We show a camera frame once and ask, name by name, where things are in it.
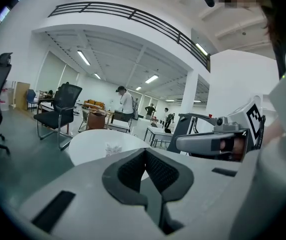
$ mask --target white round table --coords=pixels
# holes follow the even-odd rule
[[[106,157],[106,143],[122,146],[122,152],[150,148],[148,143],[124,132],[106,129],[86,130],[76,135],[69,144],[68,153],[72,163],[77,166]]]

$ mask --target ceiling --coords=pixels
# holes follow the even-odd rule
[[[202,22],[205,25],[208,35],[215,38],[220,47],[215,47],[201,35],[192,35],[192,40],[200,43],[210,54],[232,49],[275,59],[266,35],[266,19],[260,8],[225,8],[223,4],[210,8],[204,0],[167,1],[182,8],[186,16],[194,22]]]
[[[92,30],[53,30],[47,36],[70,56],[90,76],[97,73],[103,80],[161,100],[183,97],[187,71],[156,50],[118,35]],[[82,51],[91,63],[86,65],[77,51]],[[145,81],[158,75],[147,84]],[[206,104],[209,84],[199,76],[195,99]]]
[[[257,8],[225,8],[217,4],[210,8],[204,0],[166,0],[173,6],[183,9],[185,16],[197,26],[205,26],[207,33],[197,27],[191,37],[210,54],[227,49],[247,51],[275,58],[272,46],[266,36],[266,19]],[[170,54],[157,52],[128,37],[119,37],[103,32],[88,30],[61,30],[47,32],[74,61],[92,77],[97,73],[103,80],[135,90],[142,87],[141,93],[162,99],[181,102],[187,71],[170,59]],[[77,54],[82,50],[91,67],[88,67]],[[159,78],[150,84],[145,81],[153,75]],[[195,99],[206,104],[209,84],[199,77]]]

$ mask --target fluorescent light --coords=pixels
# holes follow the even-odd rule
[[[97,77],[98,79],[101,79],[97,73],[94,73],[94,75],[96,75],[96,77]]]
[[[150,82],[156,80],[158,78],[158,75],[153,75],[151,78],[149,78],[145,83],[149,84]]]
[[[77,51],[77,53],[81,56],[81,58],[85,61],[87,65],[91,66],[91,64],[88,62],[88,60],[85,58],[84,54],[80,50]]]
[[[197,43],[196,46],[207,56],[208,53],[199,45],[199,43]]]

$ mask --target black metal railing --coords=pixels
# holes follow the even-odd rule
[[[120,17],[125,17],[132,21],[140,22],[146,26],[149,26],[164,35],[168,36],[174,40],[177,44],[184,47],[189,51],[197,60],[199,60],[210,72],[209,69],[209,59],[210,56],[206,56],[201,52],[201,50],[196,46],[196,44],[190,40],[186,35],[180,32],[177,28],[173,27],[164,20],[129,6],[124,6],[122,4],[110,3],[110,2],[74,2],[66,3],[56,6],[55,10],[48,16],[56,16],[61,14],[70,13],[101,13],[110,14]]]

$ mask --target black slot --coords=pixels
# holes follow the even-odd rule
[[[33,220],[32,223],[49,233],[72,202],[75,194],[61,191]]]
[[[237,171],[235,170],[228,170],[228,169],[223,169],[223,168],[214,168],[212,172],[217,173],[217,174],[222,174],[225,176],[229,176],[229,177],[235,177],[237,174]]]

